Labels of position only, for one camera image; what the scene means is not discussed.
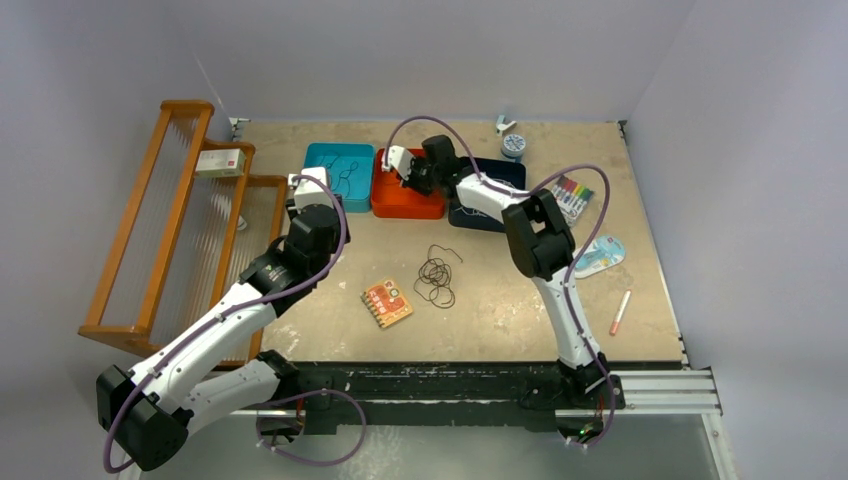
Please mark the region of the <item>colour marker pack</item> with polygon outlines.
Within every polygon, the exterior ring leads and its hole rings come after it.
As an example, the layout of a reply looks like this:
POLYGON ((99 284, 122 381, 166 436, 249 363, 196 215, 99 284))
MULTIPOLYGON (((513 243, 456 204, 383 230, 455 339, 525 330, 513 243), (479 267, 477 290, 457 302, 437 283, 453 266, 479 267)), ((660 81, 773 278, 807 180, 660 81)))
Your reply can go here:
POLYGON ((575 226, 594 196, 592 189, 565 175, 561 175, 553 183, 551 193, 569 227, 575 226))

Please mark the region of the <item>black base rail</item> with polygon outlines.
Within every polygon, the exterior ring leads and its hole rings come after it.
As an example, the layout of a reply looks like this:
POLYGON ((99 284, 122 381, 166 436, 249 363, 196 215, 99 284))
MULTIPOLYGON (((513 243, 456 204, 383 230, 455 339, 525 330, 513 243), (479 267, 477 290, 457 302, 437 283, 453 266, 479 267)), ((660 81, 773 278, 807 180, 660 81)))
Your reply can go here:
POLYGON ((268 408, 297 408, 306 433, 370 426, 520 427, 592 438, 611 410, 569 400, 543 362, 296 362, 268 408))

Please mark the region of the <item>blue packaged tool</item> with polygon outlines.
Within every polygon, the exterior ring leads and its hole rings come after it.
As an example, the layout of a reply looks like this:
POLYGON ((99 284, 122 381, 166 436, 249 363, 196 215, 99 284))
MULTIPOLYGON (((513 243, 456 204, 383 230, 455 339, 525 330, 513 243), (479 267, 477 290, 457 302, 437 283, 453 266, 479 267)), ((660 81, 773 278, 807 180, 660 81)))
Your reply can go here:
POLYGON ((626 257, 623 243, 616 237, 602 235, 596 237, 577 260, 573 276, 585 279, 621 264, 626 257))

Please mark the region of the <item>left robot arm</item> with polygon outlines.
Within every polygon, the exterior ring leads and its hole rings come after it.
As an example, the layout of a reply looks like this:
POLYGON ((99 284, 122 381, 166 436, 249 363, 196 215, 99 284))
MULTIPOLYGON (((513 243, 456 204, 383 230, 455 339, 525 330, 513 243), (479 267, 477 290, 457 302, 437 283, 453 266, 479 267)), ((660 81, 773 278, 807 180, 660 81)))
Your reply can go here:
POLYGON ((254 259, 203 317, 129 370, 116 365, 96 379, 97 415, 107 438, 106 472, 119 445, 129 462, 150 471, 186 440, 231 412, 267 402, 284 409, 297 399, 297 370, 266 351, 235 371, 206 376, 233 347, 282 316, 324 279, 350 239, 342 209, 313 204, 293 217, 286 235, 254 259))

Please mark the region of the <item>wooden rack shelf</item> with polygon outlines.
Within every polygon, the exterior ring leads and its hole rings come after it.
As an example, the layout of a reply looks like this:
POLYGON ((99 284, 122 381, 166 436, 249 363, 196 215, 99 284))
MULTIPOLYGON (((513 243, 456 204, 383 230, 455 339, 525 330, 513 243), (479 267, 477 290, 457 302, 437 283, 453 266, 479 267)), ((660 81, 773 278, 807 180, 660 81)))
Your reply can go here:
POLYGON ((201 153, 245 142, 208 138, 214 107, 165 100, 107 255, 80 336, 142 358, 175 340, 222 299, 283 229, 287 181, 195 174, 201 153))

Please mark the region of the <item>blue white tape roll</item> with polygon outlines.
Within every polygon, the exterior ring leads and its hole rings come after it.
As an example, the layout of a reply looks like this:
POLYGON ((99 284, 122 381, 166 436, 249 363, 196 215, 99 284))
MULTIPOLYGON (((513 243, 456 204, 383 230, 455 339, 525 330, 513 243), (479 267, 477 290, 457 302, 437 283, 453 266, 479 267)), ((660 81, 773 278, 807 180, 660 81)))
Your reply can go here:
POLYGON ((501 143, 501 156, 505 161, 521 163, 526 147, 527 141, 522 135, 505 135, 501 143))

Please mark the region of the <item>white red small box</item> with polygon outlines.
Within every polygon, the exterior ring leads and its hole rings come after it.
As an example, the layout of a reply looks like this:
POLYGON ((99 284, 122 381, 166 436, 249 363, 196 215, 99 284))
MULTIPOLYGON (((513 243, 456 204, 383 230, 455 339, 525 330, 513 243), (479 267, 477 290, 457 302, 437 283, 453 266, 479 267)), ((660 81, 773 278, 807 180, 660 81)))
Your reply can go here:
POLYGON ((199 178, 239 177, 244 174, 246 154, 241 149, 204 150, 195 165, 199 178))

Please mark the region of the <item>pink white pen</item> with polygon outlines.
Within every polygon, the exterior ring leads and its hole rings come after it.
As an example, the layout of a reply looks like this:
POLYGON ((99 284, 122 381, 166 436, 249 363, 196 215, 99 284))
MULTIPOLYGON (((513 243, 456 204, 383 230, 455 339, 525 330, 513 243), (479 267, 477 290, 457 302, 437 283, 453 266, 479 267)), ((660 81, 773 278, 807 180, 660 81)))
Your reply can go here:
POLYGON ((615 312, 615 316, 611 322, 609 335, 616 336, 617 332, 620 328, 621 321, 624 318, 627 306, 629 305, 630 299, 632 297, 632 291, 630 289, 626 290, 622 296, 622 299, 619 303, 619 306, 615 312))

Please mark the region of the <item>aluminium frame rail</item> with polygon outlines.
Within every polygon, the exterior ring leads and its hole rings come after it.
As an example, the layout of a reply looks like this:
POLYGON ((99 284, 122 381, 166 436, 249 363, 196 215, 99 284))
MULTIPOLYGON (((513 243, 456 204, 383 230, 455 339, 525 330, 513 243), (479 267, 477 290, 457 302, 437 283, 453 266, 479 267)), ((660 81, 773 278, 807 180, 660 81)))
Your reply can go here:
MULTIPOLYGON (((608 416, 701 415, 721 410, 715 381, 708 371, 625 370, 614 375, 622 381, 626 406, 611 410, 608 416)), ((304 422, 297 408, 249 406, 236 413, 239 416, 304 422)))

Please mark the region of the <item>teal plastic bin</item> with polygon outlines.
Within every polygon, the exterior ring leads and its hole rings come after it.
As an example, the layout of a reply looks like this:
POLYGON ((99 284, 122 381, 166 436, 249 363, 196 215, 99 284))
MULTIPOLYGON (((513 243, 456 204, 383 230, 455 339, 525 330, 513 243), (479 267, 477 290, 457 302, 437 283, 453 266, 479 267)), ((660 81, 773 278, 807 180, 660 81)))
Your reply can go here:
POLYGON ((303 167, 325 167, 330 186, 348 213, 371 209, 376 149, 365 143, 316 142, 307 147, 303 167))

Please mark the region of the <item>orange plastic bin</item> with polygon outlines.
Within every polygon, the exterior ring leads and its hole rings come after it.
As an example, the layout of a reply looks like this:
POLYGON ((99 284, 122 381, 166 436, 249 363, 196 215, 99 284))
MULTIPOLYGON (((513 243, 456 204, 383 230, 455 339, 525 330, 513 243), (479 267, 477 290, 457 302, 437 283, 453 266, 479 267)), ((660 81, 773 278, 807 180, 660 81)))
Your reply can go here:
POLYGON ((446 212, 445 200, 437 195, 423 196, 400 185, 393 172, 384 172, 381 160, 384 149, 377 151, 370 194, 371 210, 379 218, 438 220, 446 212))

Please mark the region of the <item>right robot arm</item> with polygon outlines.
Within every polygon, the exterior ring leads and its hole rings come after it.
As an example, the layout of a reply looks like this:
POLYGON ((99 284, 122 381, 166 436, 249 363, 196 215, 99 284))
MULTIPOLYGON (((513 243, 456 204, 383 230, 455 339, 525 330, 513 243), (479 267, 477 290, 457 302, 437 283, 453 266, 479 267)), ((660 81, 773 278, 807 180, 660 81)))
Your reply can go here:
POLYGON ((384 169, 394 172, 404 188, 424 196, 440 193, 499 221, 514 265, 533 282, 549 315, 564 399, 576 407, 623 407, 623 389, 592 334, 577 291, 574 270, 585 251, 577 246, 553 193, 493 181, 472 156, 459 157, 445 135, 426 139, 422 148, 415 155, 389 147, 384 169))

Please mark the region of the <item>dark blue plastic bin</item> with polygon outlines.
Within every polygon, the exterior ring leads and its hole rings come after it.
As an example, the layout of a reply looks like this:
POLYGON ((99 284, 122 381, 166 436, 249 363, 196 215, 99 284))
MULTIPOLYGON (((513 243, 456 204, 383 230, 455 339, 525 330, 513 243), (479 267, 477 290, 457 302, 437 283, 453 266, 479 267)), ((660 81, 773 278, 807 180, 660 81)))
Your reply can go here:
MULTIPOLYGON (((497 159, 477 159, 480 171, 495 183, 517 190, 526 189, 526 167, 520 163, 497 159)), ((448 222, 457 228, 504 233, 503 224, 486 213, 467 208, 456 199, 449 202, 448 222)))

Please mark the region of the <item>small grey clip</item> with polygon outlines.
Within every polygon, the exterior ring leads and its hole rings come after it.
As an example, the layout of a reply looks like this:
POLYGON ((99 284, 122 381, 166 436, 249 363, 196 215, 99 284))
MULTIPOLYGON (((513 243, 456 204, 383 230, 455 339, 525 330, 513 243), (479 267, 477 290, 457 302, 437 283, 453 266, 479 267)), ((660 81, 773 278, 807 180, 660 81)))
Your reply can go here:
POLYGON ((505 115, 499 115, 495 122, 495 132, 499 137, 508 134, 517 125, 515 120, 510 120, 505 115))

